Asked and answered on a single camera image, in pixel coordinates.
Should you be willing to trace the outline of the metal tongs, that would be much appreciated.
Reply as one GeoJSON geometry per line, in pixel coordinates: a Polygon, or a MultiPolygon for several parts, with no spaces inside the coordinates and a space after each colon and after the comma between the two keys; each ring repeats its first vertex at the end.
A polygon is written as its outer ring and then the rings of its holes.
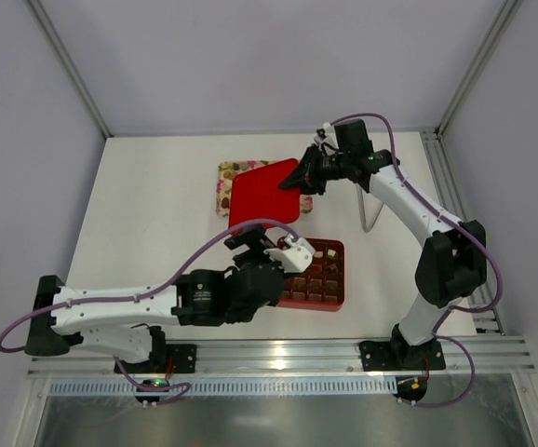
{"type": "Polygon", "coordinates": [[[361,229],[367,234],[377,223],[383,211],[383,202],[366,193],[360,186],[356,188],[356,195],[361,229]]]}

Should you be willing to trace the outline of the red tin lid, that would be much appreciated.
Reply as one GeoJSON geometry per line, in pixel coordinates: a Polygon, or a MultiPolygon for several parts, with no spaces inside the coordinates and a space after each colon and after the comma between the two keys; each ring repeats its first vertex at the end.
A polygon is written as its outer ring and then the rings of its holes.
{"type": "Polygon", "coordinates": [[[232,182],[229,225],[261,218],[294,223],[301,214],[300,189],[279,185],[297,166],[298,161],[289,158],[238,174],[232,182]]]}

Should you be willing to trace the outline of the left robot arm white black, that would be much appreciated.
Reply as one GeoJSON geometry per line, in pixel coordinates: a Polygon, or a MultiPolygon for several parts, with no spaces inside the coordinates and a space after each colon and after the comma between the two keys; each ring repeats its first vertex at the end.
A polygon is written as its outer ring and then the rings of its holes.
{"type": "Polygon", "coordinates": [[[223,271],[194,270],[162,288],[75,291],[56,276],[40,278],[24,352],[57,357],[73,348],[128,364],[160,363],[166,326],[248,323],[277,305],[286,275],[275,263],[223,271]]]}

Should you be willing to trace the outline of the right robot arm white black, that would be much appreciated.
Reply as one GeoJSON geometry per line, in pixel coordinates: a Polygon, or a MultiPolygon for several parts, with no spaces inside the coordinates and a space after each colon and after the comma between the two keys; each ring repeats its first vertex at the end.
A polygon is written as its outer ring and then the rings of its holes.
{"type": "Polygon", "coordinates": [[[328,123],[279,185],[322,195],[328,182],[349,180],[390,209],[422,248],[414,274],[418,295],[410,311],[388,341],[361,346],[368,371],[418,370],[434,361],[438,328],[487,280],[484,227],[461,221],[423,196],[403,173],[395,151],[374,150],[361,119],[328,123]]]}

